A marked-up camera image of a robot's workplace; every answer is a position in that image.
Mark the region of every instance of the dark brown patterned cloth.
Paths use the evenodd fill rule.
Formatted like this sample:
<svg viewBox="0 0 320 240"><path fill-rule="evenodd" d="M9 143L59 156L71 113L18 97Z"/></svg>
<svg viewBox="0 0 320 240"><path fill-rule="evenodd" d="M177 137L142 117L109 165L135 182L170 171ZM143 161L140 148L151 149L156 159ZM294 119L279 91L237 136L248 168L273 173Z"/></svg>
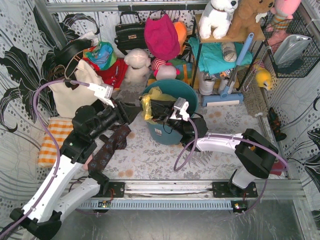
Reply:
<svg viewBox="0 0 320 240"><path fill-rule="evenodd" d="M104 142L102 148L96 153L88 164L90 172L103 171L116 150L125 149L127 146L127 136L131 132L128 125L114 125L109 128L114 131L111 137L100 135L99 139Z"/></svg>

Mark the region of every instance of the pink cap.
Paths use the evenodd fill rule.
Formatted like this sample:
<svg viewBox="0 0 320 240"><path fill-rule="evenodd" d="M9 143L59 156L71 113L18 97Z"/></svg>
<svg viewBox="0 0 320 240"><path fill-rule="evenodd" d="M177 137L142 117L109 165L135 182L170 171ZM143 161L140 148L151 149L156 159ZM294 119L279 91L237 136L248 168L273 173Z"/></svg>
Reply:
<svg viewBox="0 0 320 240"><path fill-rule="evenodd" d="M146 20L144 39L150 53L158 59L168 61L180 52L178 34L168 14L159 20Z"/></svg>

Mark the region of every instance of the black wire basket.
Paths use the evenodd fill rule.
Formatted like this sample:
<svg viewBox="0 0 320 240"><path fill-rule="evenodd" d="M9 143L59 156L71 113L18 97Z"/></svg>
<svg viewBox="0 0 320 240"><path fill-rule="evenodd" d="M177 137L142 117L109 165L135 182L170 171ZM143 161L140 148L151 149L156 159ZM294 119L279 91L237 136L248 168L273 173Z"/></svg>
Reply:
<svg viewBox="0 0 320 240"><path fill-rule="evenodd" d="M317 46L317 43L306 28L306 24L298 12L293 14L292 20L284 20L272 25L273 16L274 15L269 12L267 17L262 20L261 27L265 36L264 44L271 47L271 50L269 50L268 53L276 77L279 79L306 77L320 60L320 49ZM274 43L273 41L272 45L269 45L269 42L271 43L271 37L274 37L275 34L280 35L284 32L287 34L298 34L310 37L311 41L298 58L277 65L274 59L274 53L277 51L282 41L275 41L277 43Z"/></svg>

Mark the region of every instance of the blue bucket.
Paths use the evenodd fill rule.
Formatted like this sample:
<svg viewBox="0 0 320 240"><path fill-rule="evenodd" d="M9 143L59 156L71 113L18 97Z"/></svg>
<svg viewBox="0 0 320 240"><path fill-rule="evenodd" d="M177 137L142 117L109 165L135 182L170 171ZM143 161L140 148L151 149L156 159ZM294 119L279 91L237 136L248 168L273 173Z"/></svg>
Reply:
<svg viewBox="0 0 320 240"><path fill-rule="evenodd" d="M163 94L171 95L176 99L186 99L189 102L187 112L190 115L197 111L198 95L195 90L185 82L176 79L159 80L149 85L142 94L149 93L150 89L154 87L159 87ZM153 140L163 145L177 145L182 138L179 132L167 125L163 126L163 124L151 124L147 122L147 127Z"/></svg>

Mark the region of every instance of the folded teal towel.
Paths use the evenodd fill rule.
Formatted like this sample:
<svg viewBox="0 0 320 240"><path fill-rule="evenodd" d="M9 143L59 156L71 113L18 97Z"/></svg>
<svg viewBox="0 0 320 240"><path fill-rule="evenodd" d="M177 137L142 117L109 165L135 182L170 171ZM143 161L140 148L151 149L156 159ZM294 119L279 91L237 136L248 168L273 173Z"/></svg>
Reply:
<svg viewBox="0 0 320 240"><path fill-rule="evenodd" d="M192 52L195 57L198 55L199 41L195 37L190 37L189 44L192 47ZM241 43L234 43L235 51L237 56L239 56L242 47ZM241 65L248 65L251 63L253 55L251 52L247 51ZM204 43L201 48L201 55L199 58L199 70L201 72L212 74L221 73L228 69L233 69L236 66L236 62L227 62L224 60L221 43Z"/></svg>

